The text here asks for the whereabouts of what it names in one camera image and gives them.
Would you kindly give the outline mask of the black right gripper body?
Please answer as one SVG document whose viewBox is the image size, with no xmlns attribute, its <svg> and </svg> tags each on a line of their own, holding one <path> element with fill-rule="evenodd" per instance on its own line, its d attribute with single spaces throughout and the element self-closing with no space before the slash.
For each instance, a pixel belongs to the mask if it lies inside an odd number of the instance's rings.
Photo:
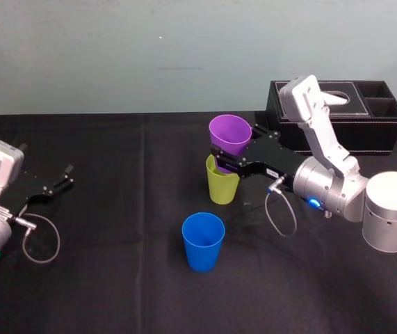
<svg viewBox="0 0 397 334">
<path fill-rule="evenodd" d="M 283 185 L 293 191 L 295 174 L 307 158 L 281 146 L 276 138 L 262 136 L 240 155 L 240 177 L 264 175 L 272 180 L 284 177 Z"/>
</svg>

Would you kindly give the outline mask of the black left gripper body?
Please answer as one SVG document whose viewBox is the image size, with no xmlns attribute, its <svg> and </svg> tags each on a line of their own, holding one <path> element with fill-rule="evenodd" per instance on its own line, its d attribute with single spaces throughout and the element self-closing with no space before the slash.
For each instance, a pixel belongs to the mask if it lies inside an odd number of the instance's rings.
<svg viewBox="0 0 397 334">
<path fill-rule="evenodd" d="M 56 190 L 45 178 L 31 172 L 21 172 L 17 179 L 1 194 L 0 207 L 13 216 L 21 216 L 35 202 L 50 200 Z"/>
</svg>

